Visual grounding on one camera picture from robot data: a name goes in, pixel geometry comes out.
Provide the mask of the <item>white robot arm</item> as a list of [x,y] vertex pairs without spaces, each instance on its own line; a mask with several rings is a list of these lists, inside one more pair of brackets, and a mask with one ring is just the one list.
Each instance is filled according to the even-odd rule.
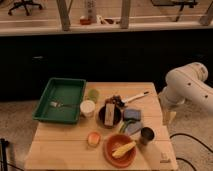
[[213,88],[205,84],[206,66],[193,62],[170,70],[165,77],[166,86],[158,94],[163,124],[169,125],[176,116],[174,109],[186,100],[213,114]]

